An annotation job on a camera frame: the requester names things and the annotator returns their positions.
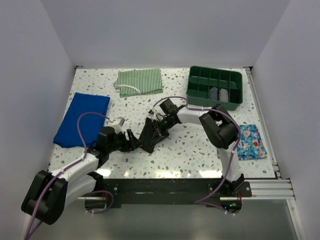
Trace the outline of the black pinstriped underwear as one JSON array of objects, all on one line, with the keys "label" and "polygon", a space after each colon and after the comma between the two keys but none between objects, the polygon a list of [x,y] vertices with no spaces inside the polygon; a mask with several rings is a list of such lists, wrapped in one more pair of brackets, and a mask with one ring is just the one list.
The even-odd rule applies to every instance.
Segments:
[{"label": "black pinstriped underwear", "polygon": [[152,154],[155,146],[165,140],[159,139],[157,133],[158,120],[146,118],[144,127],[139,136],[139,141],[142,143],[141,148],[149,154]]}]

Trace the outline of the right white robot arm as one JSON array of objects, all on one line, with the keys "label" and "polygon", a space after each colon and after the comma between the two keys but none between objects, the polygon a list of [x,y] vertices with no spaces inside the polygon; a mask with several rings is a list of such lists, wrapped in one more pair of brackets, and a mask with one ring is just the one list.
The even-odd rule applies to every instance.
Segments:
[{"label": "right white robot arm", "polygon": [[241,140],[239,125],[230,116],[223,105],[211,108],[197,108],[189,105],[176,106],[170,97],[162,99],[160,104],[164,115],[153,111],[153,118],[161,137],[177,124],[194,124],[202,126],[209,142],[217,148],[222,164],[223,192],[230,197],[241,190],[244,175],[239,164],[237,146]]}]

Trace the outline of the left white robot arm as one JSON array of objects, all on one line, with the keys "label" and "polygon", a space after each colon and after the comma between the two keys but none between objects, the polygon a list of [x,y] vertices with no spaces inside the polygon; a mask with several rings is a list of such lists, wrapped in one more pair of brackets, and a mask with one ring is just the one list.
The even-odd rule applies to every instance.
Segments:
[{"label": "left white robot arm", "polygon": [[52,172],[39,171],[22,202],[21,210],[48,225],[55,223],[65,207],[90,193],[99,196],[104,190],[102,176],[95,171],[113,152],[130,152],[142,146],[130,129],[116,132],[111,126],[101,129],[83,155]]}]

